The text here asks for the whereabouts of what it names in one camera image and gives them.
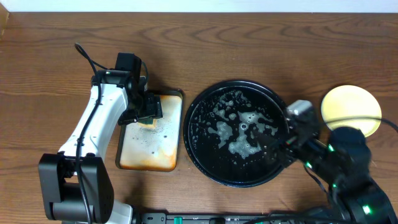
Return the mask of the green and yellow sponge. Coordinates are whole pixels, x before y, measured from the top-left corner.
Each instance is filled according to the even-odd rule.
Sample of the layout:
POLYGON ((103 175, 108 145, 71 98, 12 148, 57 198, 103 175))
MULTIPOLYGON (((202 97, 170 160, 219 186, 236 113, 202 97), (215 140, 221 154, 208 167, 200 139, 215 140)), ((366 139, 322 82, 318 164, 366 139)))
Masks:
POLYGON ((143 119, 138 122, 138 125, 145 129, 155 129, 157 126, 157 119, 143 119))

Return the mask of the pale yellow plate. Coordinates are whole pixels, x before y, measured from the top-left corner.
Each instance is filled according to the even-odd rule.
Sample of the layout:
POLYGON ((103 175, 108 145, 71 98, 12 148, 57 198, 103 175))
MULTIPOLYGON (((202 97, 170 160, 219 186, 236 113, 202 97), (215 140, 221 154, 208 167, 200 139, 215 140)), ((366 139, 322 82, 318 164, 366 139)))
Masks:
POLYGON ((322 99, 321 115, 333 130, 349 126, 360 130, 366 137, 377 131, 382 118, 377 99, 367 90, 342 85, 330 90, 322 99))

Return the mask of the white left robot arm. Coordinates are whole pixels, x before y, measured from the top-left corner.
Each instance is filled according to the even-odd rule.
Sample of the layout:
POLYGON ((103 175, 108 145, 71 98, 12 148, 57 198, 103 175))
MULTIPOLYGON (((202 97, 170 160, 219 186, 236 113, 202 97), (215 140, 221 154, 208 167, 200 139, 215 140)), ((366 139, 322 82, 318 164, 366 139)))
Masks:
POLYGON ((134 223, 133 208, 115 199, 104 159, 116 125, 162 117, 148 75, 99 70, 75 130, 56 154, 43 154, 39 179, 45 215, 62 223, 134 223))

